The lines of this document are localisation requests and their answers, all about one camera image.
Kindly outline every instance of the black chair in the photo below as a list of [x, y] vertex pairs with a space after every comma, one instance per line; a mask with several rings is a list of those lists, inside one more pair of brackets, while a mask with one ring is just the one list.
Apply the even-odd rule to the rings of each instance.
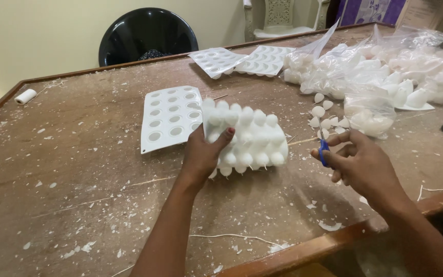
[[149, 50], [166, 55], [197, 51], [193, 30], [178, 15], [160, 8], [141, 8], [116, 20], [98, 50], [100, 66], [134, 62]]

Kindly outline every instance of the wall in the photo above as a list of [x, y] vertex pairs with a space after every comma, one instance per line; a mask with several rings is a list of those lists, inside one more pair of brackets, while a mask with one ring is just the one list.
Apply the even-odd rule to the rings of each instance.
[[[200, 49], [244, 42], [242, 0], [0, 0], [0, 97], [23, 79], [98, 67], [107, 28], [149, 6], [186, 20]], [[294, 13], [313, 27], [317, 0], [296, 0]]]

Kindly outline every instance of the spool of thread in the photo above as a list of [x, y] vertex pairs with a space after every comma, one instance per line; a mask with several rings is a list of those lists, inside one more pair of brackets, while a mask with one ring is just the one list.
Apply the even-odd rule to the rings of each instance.
[[32, 100], [35, 96], [37, 96], [37, 92], [33, 89], [28, 89], [19, 96], [15, 98], [16, 104], [25, 105], [28, 101]]

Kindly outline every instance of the purple floral wallpaper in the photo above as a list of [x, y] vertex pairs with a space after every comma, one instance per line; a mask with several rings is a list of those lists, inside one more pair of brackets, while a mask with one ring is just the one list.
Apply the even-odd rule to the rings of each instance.
[[339, 26], [367, 22], [396, 24], [406, 0], [341, 0]]

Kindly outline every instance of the silicone mold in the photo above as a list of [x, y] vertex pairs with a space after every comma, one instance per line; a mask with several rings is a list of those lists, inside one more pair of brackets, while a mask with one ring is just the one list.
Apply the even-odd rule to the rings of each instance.
[[257, 76], [266, 75], [274, 77], [283, 67], [283, 59], [286, 54], [293, 50], [295, 48], [260, 45], [249, 55], [248, 60], [235, 67], [235, 71], [251, 75], [256, 74]]
[[266, 115], [261, 110], [215, 101], [206, 98], [201, 105], [203, 111], [204, 135], [213, 143], [227, 127], [235, 128], [235, 136], [221, 152], [217, 168], [224, 176], [232, 173], [244, 173], [247, 168], [257, 170], [260, 167], [282, 166], [288, 157], [286, 136], [278, 125], [278, 117]]
[[181, 86], [145, 96], [141, 127], [141, 154], [187, 142], [202, 122], [198, 88]]
[[235, 66], [249, 58], [248, 55], [235, 54], [222, 47], [193, 52], [189, 57], [212, 79], [220, 78], [222, 73], [231, 74]]

